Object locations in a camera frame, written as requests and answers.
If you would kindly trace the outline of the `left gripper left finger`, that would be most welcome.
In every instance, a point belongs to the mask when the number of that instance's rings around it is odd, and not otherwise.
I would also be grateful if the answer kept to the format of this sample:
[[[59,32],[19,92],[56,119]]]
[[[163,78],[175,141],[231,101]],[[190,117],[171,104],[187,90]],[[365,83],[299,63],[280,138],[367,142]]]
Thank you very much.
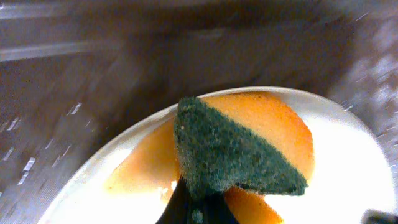
[[[192,198],[186,181],[181,176],[164,212],[156,224],[192,223]]]

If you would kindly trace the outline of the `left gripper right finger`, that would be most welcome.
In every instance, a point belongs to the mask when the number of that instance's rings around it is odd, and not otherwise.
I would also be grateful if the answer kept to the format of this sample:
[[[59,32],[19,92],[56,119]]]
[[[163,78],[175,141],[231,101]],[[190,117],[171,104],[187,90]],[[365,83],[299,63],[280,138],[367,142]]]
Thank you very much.
[[[228,208],[222,193],[206,196],[199,205],[204,224],[239,224]]]

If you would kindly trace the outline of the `pale blue plate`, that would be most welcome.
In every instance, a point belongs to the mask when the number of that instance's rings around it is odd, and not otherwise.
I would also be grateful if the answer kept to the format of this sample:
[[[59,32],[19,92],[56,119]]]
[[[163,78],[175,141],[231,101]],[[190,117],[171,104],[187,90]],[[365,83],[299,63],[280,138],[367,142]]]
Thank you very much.
[[[390,165],[373,133],[352,113],[312,93],[263,88],[289,105],[312,132],[315,172],[301,197],[264,197],[286,223],[361,223],[366,212],[393,213],[397,197]],[[116,168],[139,143],[176,114],[170,106],[103,146],[68,181],[41,223],[155,223],[177,184],[174,177],[141,192],[129,190],[132,173]]]

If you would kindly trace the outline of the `yellow green sponge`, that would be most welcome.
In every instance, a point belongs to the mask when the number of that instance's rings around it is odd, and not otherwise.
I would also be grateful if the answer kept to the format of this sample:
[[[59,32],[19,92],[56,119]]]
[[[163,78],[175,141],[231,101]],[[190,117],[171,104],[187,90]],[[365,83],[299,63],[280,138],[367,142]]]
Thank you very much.
[[[208,195],[222,193],[225,200],[235,188],[257,197],[301,196],[312,178],[309,128],[266,92],[182,98],[174,139],[193,223],[203,223],[199,205]]]

